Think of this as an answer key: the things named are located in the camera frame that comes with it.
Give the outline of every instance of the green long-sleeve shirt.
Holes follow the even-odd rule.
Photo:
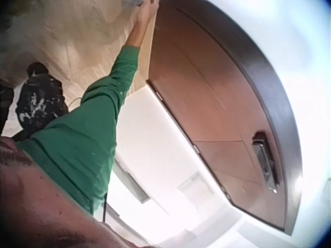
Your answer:
[[[119,110],[138,67],[139,49],[124,46],[109,76],[93,83],[81,106],[18,143],[90,214],[108,190]]]

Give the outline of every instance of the brown door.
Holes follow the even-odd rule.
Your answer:
[[[248,81],[223,48],[192,19],[163,5],[149,78],[230,201],[283,228],[285,193],[273,133]],[[268,189],[252,148],[258,131],[266,134],[275,161],[276,194]]]

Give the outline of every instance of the metal door handle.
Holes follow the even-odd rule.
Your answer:
[[[264,132],[257,132],[253,137],[253,149],[258,157],[264,180],[268,189],[277,192],[277,176],[275,162]]]

